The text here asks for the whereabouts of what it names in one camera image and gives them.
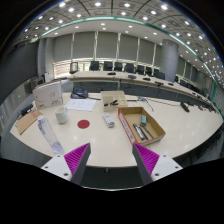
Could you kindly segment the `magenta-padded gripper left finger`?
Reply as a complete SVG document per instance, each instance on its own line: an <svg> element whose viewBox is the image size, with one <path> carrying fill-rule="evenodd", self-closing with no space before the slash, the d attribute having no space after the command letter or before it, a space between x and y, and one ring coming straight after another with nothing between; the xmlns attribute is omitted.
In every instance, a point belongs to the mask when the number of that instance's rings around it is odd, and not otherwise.
<svg viewBox="0 0 224 224"><path fill-rule="evenodd" d="M44 164L42 169L79 185L90 153L91 146L87 143L70 151L66 155L57 154Z"/></svg>

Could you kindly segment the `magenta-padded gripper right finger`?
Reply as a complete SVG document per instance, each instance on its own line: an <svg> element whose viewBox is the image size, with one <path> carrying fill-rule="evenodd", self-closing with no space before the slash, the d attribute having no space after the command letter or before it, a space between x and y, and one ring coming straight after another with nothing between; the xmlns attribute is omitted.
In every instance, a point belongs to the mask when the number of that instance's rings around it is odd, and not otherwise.
<svg viewBox="0 0 224 224"><path fill-rule="evenodd" d="M134 143L132 153L144 185L164 178L182 169L168 155L158 155L155 152Z"/></svg>

